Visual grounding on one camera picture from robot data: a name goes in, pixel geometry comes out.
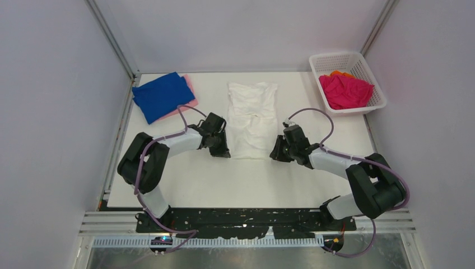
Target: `plastic basket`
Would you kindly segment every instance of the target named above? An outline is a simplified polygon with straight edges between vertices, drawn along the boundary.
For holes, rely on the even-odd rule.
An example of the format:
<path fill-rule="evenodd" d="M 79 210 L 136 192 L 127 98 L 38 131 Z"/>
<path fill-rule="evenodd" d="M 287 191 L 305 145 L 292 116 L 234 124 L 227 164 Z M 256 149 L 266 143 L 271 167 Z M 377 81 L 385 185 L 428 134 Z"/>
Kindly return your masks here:
<path fill-rule="evenodd" d="M 310 56 L 310 66 L 313 75 L 316 79 L 316 84 L 320 90 L 323 102 L 325 103 L 325 111 L 329 115 L 344 116 L 344 115 L 363 115 L 370 111 L 386 106 L 386 97 L 384 97 L 378 82 L 374 78 L 365 58 L 358 52 L 339 52 L 339 53 L 325 53 Z M 330 75 L 335 70 L 347 72 L 352 74 L 355 78 L 359 78 L 374 85 L 372 97 L 363 108 L 351 109 L 333 109 L 328 104 L 322 85 L 318 79 L 322 75 Z"/>

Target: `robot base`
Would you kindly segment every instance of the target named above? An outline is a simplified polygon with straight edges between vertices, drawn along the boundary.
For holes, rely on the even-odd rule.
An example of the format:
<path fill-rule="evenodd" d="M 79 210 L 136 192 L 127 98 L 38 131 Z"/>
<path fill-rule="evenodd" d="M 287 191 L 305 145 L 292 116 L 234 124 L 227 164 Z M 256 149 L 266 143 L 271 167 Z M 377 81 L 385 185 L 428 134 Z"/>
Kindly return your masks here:
<path fill-rule="evenodd" d="M 335 231 L 343 224 L 355 231 L 351 217 L 328 223 L 318 208 L 170 208 L 160 219 L 174 230 L 198 230 L 195 238 L 254 239 L 272 231 L 276 239 L 313 238 L 313 232 Z M 138 233 L 163 233 L 147 213 L 137 215 Z M 187 238 L 187 234 L 176 235 Z"/>

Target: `white tabletop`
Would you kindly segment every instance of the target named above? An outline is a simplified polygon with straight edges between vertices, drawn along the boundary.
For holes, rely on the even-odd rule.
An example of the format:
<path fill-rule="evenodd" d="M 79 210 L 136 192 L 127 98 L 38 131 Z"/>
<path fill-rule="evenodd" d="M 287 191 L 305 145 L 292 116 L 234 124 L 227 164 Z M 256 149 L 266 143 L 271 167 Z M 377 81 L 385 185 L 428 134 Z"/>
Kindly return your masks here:
<path fill-rule="evenodd" d="M 140 84 L 161 74 L 142 75 Z M 205 114 L 224 118 L 228 109 L 228 82 L 278 83 L 276 110 L 281 123 L 293 112 L 307 107 L 322 108 L 311 72 L 191 73 L 190 80 Z M 184 112 L 188 124 L 202 116 Z M 373 150 L 363 116 L 335 117 L 335 131 L 325 143 L 329 148 L 353 155 L 370 155 Z M 317 112 L 302 112 L 292 121 L 299 124 L 310 143 L 320 142 L 329 132 L 328 120 Z M 147 124 L 140 108 L 133 104 L 120 158 L 135 138 L 145 132 L 166 135 L 183 129 L 179 115 Z M 326 171 L 310 170 L 296 162 L 233 160 L 211 157 L 207 149 L 189 151 L 167 160 L 160 188 L 172 207 L 318 207 L 324 201 L 350 192 L 348 181 Z M 115 174 L 109 207 L 139 207 L 132 187 Z"/>

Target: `cable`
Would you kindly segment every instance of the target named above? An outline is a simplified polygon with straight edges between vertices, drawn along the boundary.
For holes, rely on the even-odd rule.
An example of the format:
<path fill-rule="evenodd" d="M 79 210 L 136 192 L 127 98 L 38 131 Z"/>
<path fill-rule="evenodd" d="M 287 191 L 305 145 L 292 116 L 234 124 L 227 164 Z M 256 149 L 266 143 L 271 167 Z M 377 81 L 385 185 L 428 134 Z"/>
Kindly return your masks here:
<path fill-rule="evenodd" d="M 356 253 L 356 254 L 344 254 L 344 253 L 335 252 L 335 251 L 331 250 L 332 247 L 328 248 L 328 247 L 323 246 L 323 248 L 326 251 L 332 252 L 336 256 L 340 256 L 340 257 L 344 257 L 344 258 L 355 258 L 355 257 L 361 256 L 363 254 L 366 254 L 366 252 L 368 252 L 371 249 L 372 245 L 374 244 L 374 240 L 376 239 L 376 224 L 374 223 L 374 220 L 371 220 L 371 223 L 372 223 L 372 237 L 371 237 L 370 243 L 368 244 L 368 246 L 365 248 L 364 251 L 362 251 L 360 253 Z"/>
<path fill-rule="evenodd" d="M 191 106 L 187 106 L 187 105 L 179 105 L 177 107 L 177 110 L 178 112 L 180 113 L 180 116 L 181 116 L 181 119 L 183 120 L 183 124 L 185 124 L 185 130 L 181 131 L 181 132 L 178 132 L 178 133 L 174 133 L 174 134 L 170 134 L 168 136 L 163 136 L 163 137 L 159 137 L 157 139 L 154 139 L 152 141 L 150 141 L 150 143 L 147 144 L 147 146 L 145 146 L 145 148 L 143 149 L 142 151 L 142 155 L 140 156 L 140 161 L 138 163 L 138 171 L 137 171 L 137 177 L 135 179 L 135 186 L 134 186 L 134 195 L 137 196 L 138 198 L 138 202 L 140 203 L 140 205 L 142 205 L 143 209 L 145 210 L 145 212 L 148 213 L 148 215 L 150 216 L 150 218 L 162 229 L 164 229 L 165 231 L 168 231 L 170 233 L 176 233 L 176 234 L 191 234 L 186 240 L 184 240 L 183 242 L 181 242 L 179 245 L 177 245 L 176 247 L 174 248 L 171 248 L 171 249 L 168 249 L 167 251 L 164 252 L 164 254 L 168 254 L 168 253 L 171 253 L 171 252 L 174 252 L 176 251 L 177 249 L 179 249 L 182 245 L 184 245 L 188 240 L 190 240 L 192 237 L 194 237 L 196 235 L 196 230 L 190 230 L 190 231 L 177 231 L 177 230 L 173 230 L 173 229 L 170 229 L 170 228 L 167 228 L 165 225 L 163 225 L 162 223 L 159 222 L 159 220 L 153 215 L 153 213 L 150 211 L 150 209 L 148 209 L 148 207 L 145 205 L 142 197 L 139 195 L 139 190 L 138 190 L 138 186 L 139 186 L 139 182 L 140 182 L 140 176 L 142 174 L 142 168 L 143 168 L 143 163 L 144 163 L 144 159 L 145 159 L 145 156 L 147 155 L 147 151 L 148 149 L 156 142 L 159 142 L 161 140 L 164 140 L 164 139 L 168 139 L 168 138 L 173 138 L 173 137 L 178 137 L 178 136 L 181 136 L 181 135 L 184 135 L 187 130 L 188 130 L 188 125 L 187 125 L 187 120 L 185 119 L 185 116 L 183 116 L 183 113 L 181 112 L 181 107 L 186 107 L 186 108 L 191 108 L 195 111 L 197 111 L 198 113 L 202 114 L 203 116 L 206 117 L 206 115 L 199 111 L 198 109 L 196 108 L 193 108 Z"/>
<path fill-rule="evenodd" d="M 293 113 L 288 119 L 292 119 L 295 115 L 299 114 L 300 112 L 303 112 L 303 111 L 307 111 L 307 110 L 313 110 L 313 111 L 317 111 L 317 112 L 320 112 L 322 113 L 326 118 L 328 118 L 328 120 L 330 121 L 330 124 L 331 124 L 331 129 L 330 129 L 330 132 L 328 133 L 327 136 L 325 136 L 321 141 L 320 141 L 320 145 L 319 145 L 319 148 L 323 151 L 325 151 L 326 153 L 329 153 L 329 154 L 332 154 L 332 155 L 335 155 L 335 156 L 338 156 L 338 157 L 342 157 L 342 158 L 345 158 L 345 159 L 349 159 L 349 160 L 356 160 L 356 161 L 361 161 L 363 163 L 368 163 L 368 164 L 371 164 L 371 165 L 374 165 L 374 166 L 377 166 L 379 168 L 382 168 L 388 172 L 390 172 L 391 174 L 393 174 L 402 184 L 402 186 L 404 187 L 404 189 L 406 190 L 406 198 L 404 199 L 404 201 L 395 206 L 392 210 L 397 210 L 397 209 L 400 209 L 400 208 L 403 208 L 404 206 L 407 205 L 407 203 L 409 202 L 409 199 L 411 197 L 411 193 L 409 191 L 409 187 L 406 183 L 406 181 L 398 174 L 396 173 L 396 171 L 394 171 L 393 169 L 383 165 L 383 164 L 380 164 L 380 163 L 377 163 L 375 161 L 371 161 L 371 160 L 366 160 L 364 158 L 360 158 L 360 157 L 354 157 L 354 156 L 350 156 L 350 155 L 347 155 L 347 154 L 344 154 L 344 153 L 340 153 L 340 152 L 336 152 L 336 151 L 333 151 L 333 150 L 330 150 L 330 149 L 327 149 L 326 147 L 323 146 L 323 142 L 325 142 L 332 134 L 333 134 L 333 131 L 335 129 L 335 126 L 334 126 L 334 123 L 333 123 L 333 120 L 332 118 L 323 110 L 320 110 L 318 108 L 303 108 L 303 109 L 300 109 L 298 110 L 297 112 Z M 340 256 L 340 257 L 345 257 L 345 258 L 353 258 L 353 257 L 358 257 L 358 256 L 361 256 L 363 254 L 365 254 L 367 251 L 369 251 L 369 249 L 372 247 L 372 245 L 374 244 L 374 240 L 376 238 L 376 224 L 374 223 L 374 220 L 371 220 L 372 222 L 372 226 L 373 226 L 373 234 L 372 234 L 372 238 L 371 238 L 371 241 L 369 243 L 369 245 L 366 247 L 366 249 L 360 253 L 357 253 L 357 254 L 344 254 L 344 253 L 338 253 L 338 252 L 333 252 L 335 255 L 337 256 Z M 327 247 L 324 247 L 325 250 L 327 251 L 330 251 L 332 252 L 331 249 L 327 248 Z"/>
<path fill-rule="evenodd" d="M 383 164 L 380 164 L 380 163 L 377 163 L 375 161 L 371 161 L 371 160 L 366 160 L 364 158 L 360 158 L 360 157 L 355 157 L 355 156 L 351 156 L 351 155 L 347 155 L 347 154 L 344 154 L 344 153 L 340 153 L 340 152 L 336 152 L 336 151 L 333 151 L 333 150 L 330 150 L 330 149 L 327 149 L 326 147 L 323 146 L 323 143 L 333 134 L 333 130 L 335 128 L 334 126 L 334 123 L 333 123 L 333 120 L 332 118 L 325 112 L 325 111 L 322 111 L 320 109 L 317 109 L 317 108 L 303 108 L 303 109 L 300 109 L 299 111 L 293 113 L 288 119 L 292 119 L 295 115 L 299 114 L 300 112 L 303 112 L 303 111 L 306 111 L 306 110 L 314 110 L 314 111 L 317 111 L 317 112 L 320 112 L 322 113 L 325 117 L 328 118 L 328 120 L 330 121 L 330 124 L 332 125 L 332 128 L 330 130 L 330 132 L 328 133 L 327 136 L 325 136 L 322 141 L 320 141 L 320 149 L 325 151 L 326 153 L 330 153 L 332 155 L 335 155 L 335 156 L 338 156 L 338 157 L 342 157 L 342 158 L 345 158 L 345 159 L 349 159 L 349 160 L 356 160 L 356 161 L 362 161 L 363 163 L 368 163 L 368 164 L 371 164 L 371 165 L 374 165 L 374 166 L 377 166 L 379 168 L 382 168 L 388 172 L 390 172 L 391 174 L 393 174 L 396 178 L 398 178 L 398 180 L 401 182 L 402 186 L 404 187 L 404 189 L 406 190 L 406 199 L 404 199 L 404 201 L 398 205 L 398 206 L 395 206 L 393 208 L 393 210 L 397 210 L 397 209 L 400 209 L 400 208 L 403 208 L 404 206 L 407 205 L 407 203 L 409 202 L 409 199 L 411 197 L 411 193 L 409 191 L 409 187 L 406 183 L 406 181 L 398 174 L 396 173 L 396 171 L 394 171 L 393 169 L 383 165 Z"/>

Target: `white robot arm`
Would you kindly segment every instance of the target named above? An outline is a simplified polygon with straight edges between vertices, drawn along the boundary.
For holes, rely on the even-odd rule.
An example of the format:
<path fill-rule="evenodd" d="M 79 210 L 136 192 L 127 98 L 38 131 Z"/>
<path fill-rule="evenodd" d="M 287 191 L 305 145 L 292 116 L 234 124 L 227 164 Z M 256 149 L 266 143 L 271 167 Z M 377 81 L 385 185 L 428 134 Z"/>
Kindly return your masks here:
<path fill-rule="evenodd" d="M 283 132 L 283 136 L 277 136 L 270 155 L 273 160 L 287 163 L 296 160 L 310 169 L 325 170 L 349 181 L 352 193 L 335 197 L 320 206 L 329 223 L 358 215 L 375 219 L 406 198 L 401 182 L 386 170 L 328 154 L 318 143 L 311 145 L 298 125 L 287 125 Z M 380 154 L 372 154 L 365 159 L 389 167 Z M 377 178 L 377 181 L 373 183 L 371 178 Z"/>

